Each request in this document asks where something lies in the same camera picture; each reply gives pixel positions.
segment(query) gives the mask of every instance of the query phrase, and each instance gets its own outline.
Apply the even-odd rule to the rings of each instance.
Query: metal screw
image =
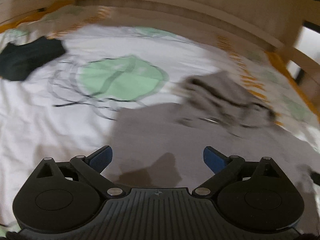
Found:
[[[200,196],[206,196],[210,194],[210,190],[206,187],[199,187],[195,190],[195,192]]]
[[[107,193],[110,196],[118,196],[118,195],[122,194],[122,192],[123,192],[123,190],[118,188],[118,187],[112,187],[112,188],[107,190]]]

